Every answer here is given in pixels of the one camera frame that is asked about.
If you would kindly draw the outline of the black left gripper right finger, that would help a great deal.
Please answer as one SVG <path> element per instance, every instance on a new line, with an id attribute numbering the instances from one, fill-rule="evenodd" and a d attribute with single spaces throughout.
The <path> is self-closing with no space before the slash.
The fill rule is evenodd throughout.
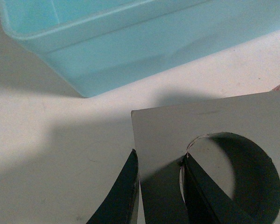
<path id="1" fill-rule="evenodd" d="M 191 224 L 255 224 L 187 154 L 182 160 L 184 201 Z"/>

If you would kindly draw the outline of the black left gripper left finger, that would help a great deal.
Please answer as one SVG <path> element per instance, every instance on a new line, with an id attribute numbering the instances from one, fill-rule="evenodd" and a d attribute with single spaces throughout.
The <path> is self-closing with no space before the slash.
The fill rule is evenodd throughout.
<path id="1" fill-rule="evenodd" d="M 138 157 L 133 149 L 89 224 L 136 224 L 139 208 Z"/>

